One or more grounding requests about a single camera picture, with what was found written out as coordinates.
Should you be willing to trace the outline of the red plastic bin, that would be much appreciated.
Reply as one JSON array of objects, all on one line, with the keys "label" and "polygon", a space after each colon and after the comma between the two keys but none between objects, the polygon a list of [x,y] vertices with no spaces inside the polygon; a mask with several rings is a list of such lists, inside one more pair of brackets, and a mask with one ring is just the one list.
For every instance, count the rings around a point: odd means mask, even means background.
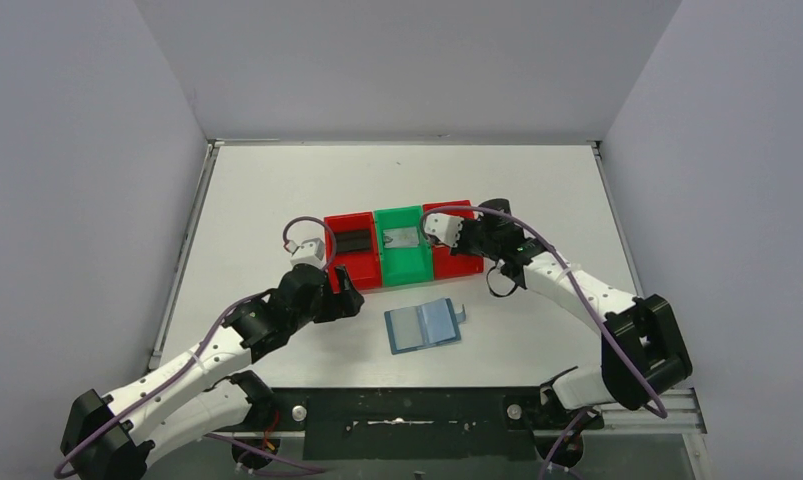
[{"label": "red plastic bin", "polygon": [[328,216],[324,222],[330,227],[334,236],[336,232],[369,229],[372,234],[372,251],[355,254],[338,255],[331,264],[331,268],[343,265],[358,290],[372,290],[383,286],[380,255],[377,245],[377,235],[374,215],[372,212],[349,213]]},{"label": "red plastic bin", "polygon": [[[426,203],[422,205],[423,212],[446,206],[471,206],[469,200],[456,200],[448,202]],[[448,215],[457,215],[467,219],[474,219],[475,213],[471,211],[451,210]],[[480,274],[483,272],[483,259],[469,255],[452,255],[450,249],[444,245],[431,246],[433,271],[435,280],[446,280],[464,276]]]}]

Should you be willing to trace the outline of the green plastic bin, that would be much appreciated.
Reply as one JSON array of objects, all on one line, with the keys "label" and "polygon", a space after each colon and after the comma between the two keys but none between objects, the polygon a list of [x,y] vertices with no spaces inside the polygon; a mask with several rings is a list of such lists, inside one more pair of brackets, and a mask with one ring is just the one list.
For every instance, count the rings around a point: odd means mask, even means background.
[{"label": "green plastic bin", "polygon": [[[381,209],[373,212],[384,287],[397,287],[434,280],[431,247],[419,229],[422,214],[421,205]],[[402,227],[416,227],[420,245],[417,248],[385,249],[382,242],[382,231]]]}]

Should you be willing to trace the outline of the teal card holder wallet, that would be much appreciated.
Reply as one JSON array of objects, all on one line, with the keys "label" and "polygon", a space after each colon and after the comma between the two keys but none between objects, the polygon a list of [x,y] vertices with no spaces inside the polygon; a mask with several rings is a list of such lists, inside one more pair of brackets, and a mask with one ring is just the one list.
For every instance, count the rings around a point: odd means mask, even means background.
[{"label": "teal card holder wallet", "polygon": [[390,351],[393,355],[457,343],[460,325],[466,321],[465,306],[447,297],[384,313]]}]

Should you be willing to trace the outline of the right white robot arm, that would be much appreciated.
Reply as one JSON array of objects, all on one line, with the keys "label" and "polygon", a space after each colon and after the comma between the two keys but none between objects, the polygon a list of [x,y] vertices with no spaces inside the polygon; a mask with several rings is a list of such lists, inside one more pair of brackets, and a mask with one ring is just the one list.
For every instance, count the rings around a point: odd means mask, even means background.
[{"label": "right white robot arm", "polygon": [[600,358],[570,367],[542,386],[542,397],[565,411],[617,404],[665,418],[661,396],[693,371],[670,303],[641,297],[587,273],[527,222],[512,215],[508,200],[492,199],[457,213],[423,215],[421,229],[453,255],[492,261],[522,289],[540,295],[596,333]]}]

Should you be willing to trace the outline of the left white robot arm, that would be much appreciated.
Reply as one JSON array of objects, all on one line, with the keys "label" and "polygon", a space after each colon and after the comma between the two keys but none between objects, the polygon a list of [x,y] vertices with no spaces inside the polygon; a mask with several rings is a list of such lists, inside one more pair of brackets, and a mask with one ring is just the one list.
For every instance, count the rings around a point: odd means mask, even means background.
[{"label": "left white robot arm", "polygon": [[310,323],[358,315],[347,270],[298,264],[279,285],[227,307],[202,340],[142,378],[72,403],[57,479],[140,479],[170,451],[222,428],[266,421],[274,393],[251,365]]}]

